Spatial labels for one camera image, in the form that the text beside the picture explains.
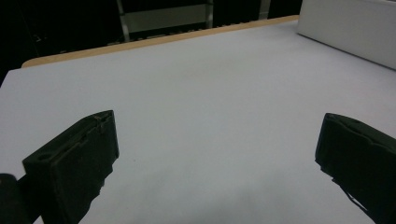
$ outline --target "white tabletop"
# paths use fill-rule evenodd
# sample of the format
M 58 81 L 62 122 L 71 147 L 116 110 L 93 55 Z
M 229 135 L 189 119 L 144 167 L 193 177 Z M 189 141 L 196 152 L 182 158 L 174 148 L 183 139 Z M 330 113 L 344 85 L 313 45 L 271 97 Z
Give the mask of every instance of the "white tabletop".
M 315 149 L 326 112 L 396 136 L 396 72 L 296 27 L 12 71 L 0 89 L 0 171 L 22 177 L 22 159 L 113 109 L 120 158 L 81 223 L 373 223 Z

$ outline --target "tabletop surface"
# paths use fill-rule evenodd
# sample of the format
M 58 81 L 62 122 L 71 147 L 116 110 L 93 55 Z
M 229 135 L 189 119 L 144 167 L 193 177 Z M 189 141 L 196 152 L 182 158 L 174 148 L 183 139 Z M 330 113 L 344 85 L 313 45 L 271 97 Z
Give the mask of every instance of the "tabletop surface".
M 396 72 L 297 21 L 11 71 L 0 170 L 113 109 L 120 158 L 81 223 L 373 223 L 314 162 L 327 112 L 396 136 Z

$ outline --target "wooden trim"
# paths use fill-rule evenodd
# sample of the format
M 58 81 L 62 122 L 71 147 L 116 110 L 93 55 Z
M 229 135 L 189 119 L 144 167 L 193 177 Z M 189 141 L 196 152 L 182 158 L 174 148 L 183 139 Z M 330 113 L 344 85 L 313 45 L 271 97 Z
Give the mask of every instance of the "wooden trim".
M 276 19 L 271 19 L 271 20 L 252 21 L 252 22 L 248 22 L 248 23 L 241 23 L 241 24 L 224 26 L 224 27 L 213 28 L 213 29 L 207 29 L 207 30 L 202 30 L 202 31 L 189 32 L 189 33 L 184 33 L 184 34 L 180 34 L 180 35 L 167 35 L 167 36 L 158 37 L 158 38 L 129 42 L 129 43 L 118 44 L 118 45 L 113 45 L 113 46 L 106 46 L 106 47 L 101 47 L 101 48 L 97 48 L 97 49 L 84 49 L 84 50 L 69 52 L 69 53 L 64 53 L 64 54 L 50 55 L 50 56 L 34 58 L 29 61 L 26 61 L 22 65 L 22 68 L 36 66 L 36 65 L 45 64 L 45 63 L 57 63 L 57 62 L 62 62 L 62 61 L 67 61 L 67 60 L 86 58 L 86 57 L 91 57 L 91 56 L 96 56 L 96 55 L 101 55 L 101 54 L 113 53 L 113 52 L 117 52 L 117 51 L 121 51 L 121 50 L 127 50 L 127 49 L 143 48 L 143 47 L 147 47 L 147 46 L 159 45 L 159 44 L 164 44 L 164 43 L 169 43 L 169 42 L 174 42 L 174 41 L 184 40 L 184 39 L 190 39 L 190 38 L 195 38 L 195 37 L 204 36 L 204 35 L 215 35 L 215 34 L 243 30 L 243 29 L 248 29 L 248 28 L 261 27 L 261 26 L 266 26 L 266 25 L 274 25 L 274 24 L 279 24 L 279 23 L 287 22 L 287 21 L 296 21 L 298 19 L 299 19 L 299 16 L 288 16 L 288 17 L 276 18 Z

